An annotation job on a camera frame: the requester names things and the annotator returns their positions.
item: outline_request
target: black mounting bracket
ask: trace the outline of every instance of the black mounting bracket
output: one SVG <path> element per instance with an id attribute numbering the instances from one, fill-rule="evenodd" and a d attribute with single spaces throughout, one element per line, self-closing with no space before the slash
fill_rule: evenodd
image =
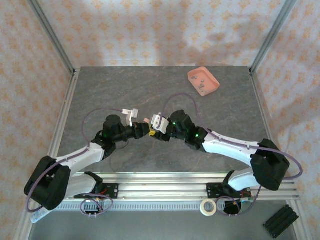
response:
<path id="1" fill-rule="evenodd" d="M 217 199 L 219 197 L 227 196 L 231 198 L 236 199 L 243 199 L 243 198 L 252 198 L 251 189 L 246 188 L 242 191 L 236 191 L 237 195 L 234 194 L 228 194 L 226 191 L 224 191 L 225 187 L 223 186 L 223 183 L 217 183 L 217 182 L 209 182 L 206 184 L 206 193 L 208 196 L 208 199 Z"/>
<path id="2" fill-rule="evenodd" d="M 118 194 L 119 194 L 119 183 L 102 183 L 101 192 L 96 192 L 93 190 L 91 194 L 100 194 L 100 195 L 105 195 L 108 196 L 112 199 L 117 199 Z M 95 196 L 88 196 L 88 195 L 75 195 L 75 199 L 96 199 L 97 197 Z"/>

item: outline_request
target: gray table surface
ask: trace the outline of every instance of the gray table surface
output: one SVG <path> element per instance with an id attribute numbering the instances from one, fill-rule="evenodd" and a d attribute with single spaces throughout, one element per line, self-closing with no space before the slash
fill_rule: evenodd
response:
<path id="1" fill-rule="evenodd" d="M 102 107 L 139 110 L 137 122 L 151 118 L 161 111 L 170 95 L 188 93 L 194 97 L 206 126 L 222 135 L 246 141 L 261 141 L 266 129 L 251 82 L 248 68 L 242 66 L 208 66 L 220 82 L 220 88 L 200 96 L 188 81 L 187 73 L 194 66 L 139 67 L 82 67 L 79 73 L 70 111 L 65 125 L 59 156 L 74 152 L 86 145 L 81 135 L 84 116 Z M 164 115 L 169 117 L 184 110 L 198 125 L 191 100 L 178 96 L 169 102 Z M 103 110 L 92 114 L 85 124 L 85 133 L 93 139 L 102 130 L 108 115 Z M 119 113 L 122 123 L 126 116 Z M 124 149 L 111 157 L 87 167 L 86 171 L 109 172 L 229 172 L 247 166 L 234 159 L 196 152 L 183 141 L 161 142 L 149 136 L 131 139 Z"/>
<path id="2" fill-rule="evenodd" d="M 34 224 L 30 240 L 271 240 L 263 223 L 286 201 L 257 201 L 246 214 L 203 216 L 200 211 L 110 211 L 88 218 L 52 212 Z M 291 225 L 277 240 L 295 240 Z"/>

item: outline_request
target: wire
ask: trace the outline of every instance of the wire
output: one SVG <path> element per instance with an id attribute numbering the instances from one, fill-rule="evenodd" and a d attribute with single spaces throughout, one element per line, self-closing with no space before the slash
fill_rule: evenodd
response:
<path id="1" fill-rule="evenodd" d="M 94 214 L 95 217 L 97 217 L 97 216 L 99 216 L 99 215 L 101 215 L 101 214 L 104 214 L 106 211 L 108 211 L 108 210 L 114 205 L 114 200 L 113 200 L 111 197 L 106 196 L 106 195 L 93 194 L 93 193 L 82 193 L 82 195 L 87 195 L 87 196 L 91 196 L 91 197 L 105 198 L 105 199 L 109 199 L 109 200 L 111 201 L 110 206 L 108 206 L 106 209 L 103 209 L 103 205 L 102 205 L 102 204 L 100 205 L 100 204 L 98 203 L 98 201 L 96 201 L 96 200 L 94 200 L 94 199 L 92 199 L 92 198 L 89 198 L 89 199 L 84 200 L 84 201 L 81 202 L 81 204 L 80 204 L 80 211 L 81 211 L 81 213 L 82 213 L 83 215 L 85 215 L 85 216 L 91 217 L 91 214 L 90 214 L 90 213 L 88 214 L 88 213 L 86 213 L 86 212 L 83 210 L 83 205 L 84 205 L 85 202 L 87 202 L 87 201 L 91 201 L 91 202 L 95 203 L 95 204 L 97 205 L 97 207 L 100 209 L 100 211 L 99 211 L 98 213 L 95 213 L 95 214 Z"/>
<path id="2" fill-rule="evenodd" d="M 126 141 L 126 145 L 125 146 L 122 146 L 120 148 L 116 148 L 115 150 L 120 150 L 120 149 L 124 149 L 126 146 L 128 146 L 129 144 L 129 139 Z M 111 164 L 111 159 L 112 159 L 112 155 L 109 156 L 109 166 L 110 166 L 110 169 L 112 170 L 112 172 L 116 173 L 118 172 L 118 170 L 114 170 L 114 168 L 112 167 L 112 164 Z"/>
<path id="3" fill-rule="evenodd" d="M 221 142 L 223 142 L 223 143 L 230 144 L 230 145 L 233 145 L 233 146 L 236 146 L 236 147 L 248 148 L 248 149 L 251 148 L 251 149 L 255 149 L 255 150 L 268 151 L 268 152 L 272 152 L 272 153 L 281 154 L 281 155 L 283 155 L 283 156 L 291 159 L 291 160 L 298 166 L 298 168 L 299 168 L 299 173 L 296 174 L 296 175 L 294 175 L 294 176 L 284 177 L 284 178 L 283 178 L 284 180 L 296 179 L 296 178 L 299 178 L 299 177 L 303 174 L 304 170 L 303 170 L 301 164 L 300 164 L 293 156 L 289 155 L 289 154 L 286 153 L 286 152 L 283 152 L 283 151 L 280 151 L 280 150 L 276 150 L 276 149 L 272 149 L 272 148 L 267 148 L 267 147 L 251 146 L 251 145 L 245 145 L 245 144 L 233 142 L 233 141 L 230 141 L 230 140 L 223 139 L 223 138 L 219 137 L 218 135 L 215 135 L 213 132 L 209 131 L 209 129 L 208 129 L 207 127 L 205 127 L 205 124 L 204 124 L 202 118 L 200 117 L 199 108 L 198 108 L 198 106 L 197 106 L 197 103 L 196 103 L 195 99 L 194 99 L 191 95 L 189 95 L 188 93 L 181 92 L 181 93 L 176 93 L 176 94 L 171 95 L 171 96 L 165 101 L 165 103 L 164 103 L 164 105 L 163 105 L 162 111 L 161 111 L 161 113 L 160 113 L 161 116 L 164 116 L 164 115 L 165 115 L 165 109 L 166 109 L 166 106 L 167 106 L 167 104 L 169 103 L 169 101 L 170 101 L 172 98 L 177 97 L 177 96 L 186 96 L 186 97 L 190 98 L 190 99 L 193 101 L 195 113 L 196 113 L 197 119 L 198 119 L 201 127 L 202 127 L 208 134 L 210 134 L 211 136 L 213 136 L 215 139 L 219 139 L 219 141 L 221 141 Z M 159 121 L 159 124 L 158 124 L 158 126 L 157 126 L 158 128 L 159 128 L 159 126 L 161 126 L 161 122 L 162 122 L 162 117 L 160 117 L 160 121 Z M 258 198 L 258 196 L 259 196 L 261 187 L 262 187 L 262 186 L 259 187 L 258 192 L 257 192 L 257 194 L 256 194 L 256 196 L 255 196 L 255 198 L 254 198 L 254 200 L 253 200 L 253 202 L 252 202 L 252 204 L 250 205 L 250 207 L 249 207 L 246 211 L 244 211 L 243 213 L 235 214 L 235 216 L 233 216 L 233 215 L 228 215 L 228 214 L 222 213 L 222 212 L 220 212 L 218 209 L 217 209 L 217 212 L 218 212 L 219 214 L 221 214 L 221 215 L 224 215 L 224 216 L 233 216 L 233 217 L 236 217 L 236 216 L 243 215 L 243 214 L 247 213 L 248 211 L 250 211 L 250 210 L 253 208 L 254 204 L 256 203 L 256 200 L 257 200 L 257 198 Z M 223 198 L 224 198 L 224 199 L 231 199 L 231 200 L 233 200 L 233 202 L 235 202 L 236 205 L 238 206 L 237 201 L 236 201 L 233 197 L 229 197 L 229 196 L 221 196 L 221 197 L 217 198 L 217 200 L 215 201 L 215 203 L 217 204 L 218 201 L 219 201 L 220 199 L 223 199 Z"/>
<path id="4" fill-rule="evenodd" d="M 31 196 L 32 194 L 34 193 L 36 187 L 38 186 L 39 182 L 52 170 L 54 169 L 56 166 L 58 166 L 59 164 L 62 164 L 68 160 L 71 160 L 71 159 L 74 159 L 76 157 L 79 157 L 83 154 L 85 154 L 87 151 L 89 151 L 89 148 L 90 148 L 90 140 L 87 138 L 86 134 L 85 134 L 85 122 L 87 120 L 87 118 L 94 112 L 96 111 L 100 111 L 100 110 L 113 110 L 113 111 L 117 111 L 117 112 L 122 112 L 122 110 L 119 110 L 119 109 L 115 109 L 115 108 L 107 108 L 107 107 L 100 107 L 100 108 L 97 108 L 95 110 L 92 110 L 90 111 L 84 118 L 83 118 L 83 121 L 82 121 L 82 124 L 81 124 L 81 134 L 82 136 L 84 137 L 84 139 L 86 140 L 87 142 L 87 148 L 85 150 L 83 150 L 82 152 L 79 152 L 77 154 L 74 154 L 74 155 L 71 155 L 65 159 L 62 159 L 60 161 L 57 161 L 56 163 L 54 163 L 52 166 L 50 166 L 47 170 L 45 170 L 39 177 L 38 179 L 34 182 L 34 184 L 32 185 L 28 195 L 26 196 L 26 201 L 25 201 L 25 210 L 28 212 L 28 213 L 35 213 L 37 211 L 39 211 L 40 209 L 43 208 L 43 206 L 39 206 L 38 208 L 36 209 L 30 209 L 29 208 L 29 202 L 30 202 L 30 199 L 31 199 Z"/>
<path id="5" fill-rule="evenodd" d="M 251 193 L 246 192 L 246 191 L 241 191 L 241 194 L 242 194 L 242 197 L 243 197 L 243 198 L 245 197 L 245 194 L 247 194 L 249 198 L 252 197 Z"/>
<path id="6" fill-rule="evenodd" d="M 104 194 L 107 192 L 108 189 L 104 189 L 102 192 L 99 192 L 99 194 Z"/>
<path id="7" fill-rule="evenodd" d="M 256 201 L 257 201 L 257 198 L 258 198 L 258 196 L 259 196 L 260 191 L 261 191 L 261 186 L 259 187 L 258 192 L 256 193 L 253 202 L 250 204 L 250 206 L 248 207 L 248 209 L 245 210 L 245 211 L 242 212 L 242 213 L 238 213 L 238 214 L 226 214 L 226 213 L 223 213 L 222 211 L 220 211 L 220 210 L 218 210 L 218 209 L 216 210 L 216 212 L 217 212 L 218 214 L 222 215 L 222 216 L 225 216 L 225 217 L 237 217 L 237 216 L 244 215 L 244 214 L 246 214 L 247 212 L 249 212 L 249 211 L 254 207 L 254 205 L 255 205 L 255 203 L 256 203 Z M 221 200 L 221 199 L 230 199 L 230 200 L 234 201 L 234 202 L 236 203 L 236 205 L 238 206 L 238 209 L 239 209 L 239 205 L 238 205 L 237 201 L 236 201 L 233 197 L 230 197 L 230 196 L 221 196 L 221 197 L 218 197 L 218 198 L 215 200 L 215 203 L 218 205 L 218 202 L 219 202 L 219 200 Z"/>

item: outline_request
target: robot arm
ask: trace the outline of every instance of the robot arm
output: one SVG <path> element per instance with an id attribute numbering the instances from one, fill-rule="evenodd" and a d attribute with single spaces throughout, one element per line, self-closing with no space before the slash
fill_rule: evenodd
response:
<path id="1" fill-rule="evenodd" d="M 226 176 L 222 185 L 227 196 L 237 198 L 238 191 L 257 185 L 277 191 L 290 166 L 283 155 L 257 149 L 263 147 L 279 150 L 271 140 L 249 142 L 223 136 L 214 131 L 212 135 L 208 134 L 204 128 L 195 126 L 183 110 L 174 112 L 168 119 L 162 117 L 161 123 L 160 118 L 158 114 L 151 120 L 152 128 L 158 131 L 153 135 L 154 138 L 165 142 L 170 138 L 184 140 L 185 144 L 195 151 L 224 155 L 249 166 L 241 171 L 231 171 Z"/>
<path id="2" fill-rule="evenodd" d="M 136 109 L 132 112 L 134 114 L 130 114 L 130 119 L 127 119 L 128 126 L 123 126 L 119 116 L 109 115 L 103 124 L 103 130 L 96 134 L 89 146 L 56 159 L 50 156 L 42 158 L 26 184 L 24 194 L 28 195 L 43 172 L 61 160 L 66 161 L 49 171 L 36 186 L 31 195 L 33 200 L 50 211 L 59 206 L 64 198 L 82 193 L 99 194 L 103 190 L 102 178 L 92 172 L 76 177 L 73 175 L 109 157 L 116 150 L 116 143 L 127 142 L 131 138 L 140 139 L 150 132 L 149 124 L 131 121 L 132 117 L 137 116 Z"/>
<path id="3" fill-rule="evenodd" d="M 214 136 L 217 136 L 214 137 L 208 134 L 204 128 L 195 126 L 183 110 L 174 112 L 168 119 L 162 117 L 161 120 L 159 114 L 154 115 L 150 125 L 148 123 L 132 122 L 131 118 L 137 117 L 137 110 L 124 110 L 122 113 L 128 115 L 126 120 L 128 125 L 123 126 L 119 116 L 109 115 L 103 124 L 103 130 L 96 134 L 89 148 L 84 147 L 72 154 L 56 159 L 49 156 L 44 157 L 25 186 L 24 193 L 29 194 L 34 182 L 46 169 L 60 160 L 67 159 L 67 161 L 52 169 L 39 182 L 31 198 L 47 210 L 53 210 L 64 198 L 82 193 L 99 194 L 103 183 L 99 176 L 92 172 L 85 172 L 76 177 L 73 175 L 83 168 L 110 156 L 116 149 L 116 143 L 126 142 L 130 138 L 140 139 L 148 133 L 153 138 L 165 142 L 168 142 L 170 138 L 180 139 L 192 150 L 221 154 L 248 165 L 249 168 L 245 170 L 229 172 L 222 183 L 222 191 L 225 195 L 234 198 L 239 197 L 238 191 L 256 185 L 261 185 L 272 191 L 278 190 L 290 165 L 283 155 L 236 146 L 221 141 L 221 139 L 245 146 L 278 149 L 272 141 L 264 139 L 262 142 L 247 142 L 212 132 Z"/>

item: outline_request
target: marble surface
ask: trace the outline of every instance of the marble surface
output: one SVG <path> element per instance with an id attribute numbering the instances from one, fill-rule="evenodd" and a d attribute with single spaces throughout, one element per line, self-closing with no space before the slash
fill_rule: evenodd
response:
<path id="1" fill-rule="evenodd" d="M 206 126 L 222 135 L 246 141 L 261 141 L 267 137 L 248 68 L 242 66 L 208 66 L 220 82 L 220 88 L 200 96 L 188 81 L 187 73 L 194 66 L 134 66 L 82 67 L 63 133 L 59 156 L 74 152 L 86 145 L 81 135 L 84 116 L 102 107 L 139 110 L 137 122 L 151 118 L 161 111 L 172 94 L 188 93 L 194 97 Z M 169 117 L 184 110 L 197 125 L 191 100 L 178 96 L 169 102 L 164 115 Z M 85 133 L 93 139 L 102 130 L 105 118 L 115 111 L 93 113 L 85 123 Z M 125 124 L 125 115 L 119 113 Z M 108 172 L 229 172 L 247 166 L 234 159 L 197 152 L 183 141 L 161 142 L 148 135 L 131 139 L 124 149 L 111 157 L 85 168 L 97 173 Z"/>

